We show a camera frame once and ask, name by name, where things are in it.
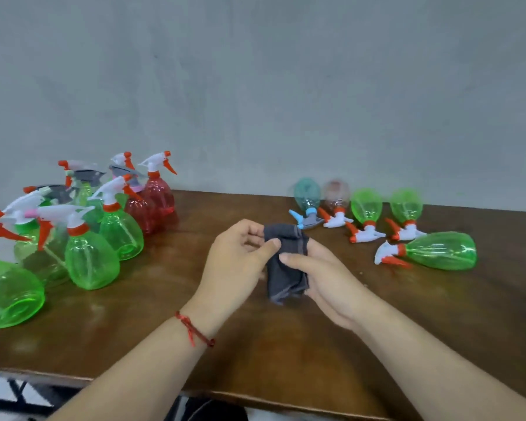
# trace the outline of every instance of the forearm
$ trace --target forearm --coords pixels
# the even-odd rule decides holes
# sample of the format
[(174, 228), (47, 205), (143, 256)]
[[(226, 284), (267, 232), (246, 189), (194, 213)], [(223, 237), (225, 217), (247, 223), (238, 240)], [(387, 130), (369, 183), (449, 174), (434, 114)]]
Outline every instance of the forearm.
[(526, 420), (526, 399), (367, 291), (355, 332), (427, 421)]
[[(224, 322), (192, 302), (181, 313), (209, 338)], [(168, 319), (50, 419), (163, 420), (206, 350), (199, 339), (195, 344), (191, 346), (187, 328), (177, 318)]]

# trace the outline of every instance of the red spray bottle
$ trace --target red spray bottle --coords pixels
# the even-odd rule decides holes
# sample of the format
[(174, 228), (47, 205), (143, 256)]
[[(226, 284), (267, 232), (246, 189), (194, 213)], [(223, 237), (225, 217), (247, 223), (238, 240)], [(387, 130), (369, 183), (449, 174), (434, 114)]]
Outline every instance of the red spray bottle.
[(121, 204), (124, 204), (124, 211), (130, 214), (139, 224), (142, 233), (152, 234), (160, 229), (161, 212), (152, 199), (145, 194), (144, 186), (138, 180), (139, 177), (144, 177), (144, 175), (135, 170), (131, 156), (130, 152), (113, 156), (111, 160), (116, 165), (110, 165), (109, 169), (112, 171), (114, 178), (125, 174), (133, 176), (133, 179), (128, 184), (139, 198), (129, 196), (126, 202), (121, 202)]
[(171, 155), (170, 151), (160, 152), (152, 155), (139, 165), (148, 167), (148, 181), (144, 186), (144, 194), (147, 198), (152, 199), (154, 204), (158, 207), (162, 219), (168, 218), (175, 210), (175, 198), (168, 183), (160, 177), (160, 165), (170, 170), (175, 175), (177, 174), (173, 167), (169, 164), (168, 157)]

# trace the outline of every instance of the hand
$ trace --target hand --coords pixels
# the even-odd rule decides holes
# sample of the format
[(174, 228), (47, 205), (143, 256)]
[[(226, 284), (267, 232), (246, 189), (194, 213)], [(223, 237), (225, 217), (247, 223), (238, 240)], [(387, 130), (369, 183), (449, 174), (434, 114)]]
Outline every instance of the hand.
[[(263, 228), (251, 220), (242, 220), (217, 236), (197, 292), (183, 312), (202, 312), (223, 323), (243, 304), (267, 261), (281, 247), (281, 240), (276, 238), (265, 242)], [(190, 317), (195, 323), (195, 316)]]
[(369, 291), (351, 274), (341, 261), (322, 244), (310, 239), (308, 255), (279, 255), (288, 267), (308, 274), (306, 295), (337, 325), (355, 329), (355, 304)]

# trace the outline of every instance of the red bottle body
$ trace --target red bottle body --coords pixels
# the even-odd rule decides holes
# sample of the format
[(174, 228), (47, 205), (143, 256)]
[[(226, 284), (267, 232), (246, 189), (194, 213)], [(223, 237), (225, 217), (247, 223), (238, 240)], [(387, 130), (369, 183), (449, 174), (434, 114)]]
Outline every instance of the red bottle body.
[(144, 186), (145, 198), (150, 199), (154, 205), (158, 208), (162, 219), (165, 219), (175, 211), (175, 198), (173, 197), (172, 190), (159, 175), (158, 177), (152, 177), (151, 173), (148, 173), (150, 178)]
[(142, 199), (129, 197), (124, 211), (136, 220), (144, 234), (152, 234), (161, 227), (161, 212), (144, 190), (138, 192), (138, 195)]

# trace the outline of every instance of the person's left thumb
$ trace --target person's left thumb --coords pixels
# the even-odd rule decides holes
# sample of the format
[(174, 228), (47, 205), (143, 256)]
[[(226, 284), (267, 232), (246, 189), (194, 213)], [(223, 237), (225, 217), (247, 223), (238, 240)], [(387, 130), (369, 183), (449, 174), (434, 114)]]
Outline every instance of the person's left thumb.
[(261, 245), (261, 247), (250, 255), (257, 259), (261, 268), (269, 261), (269, 259), (276, 254), (276, 252), (281, 249), (281, 240), (278, 238), (273, 238), (268, 240), (266, 243)]

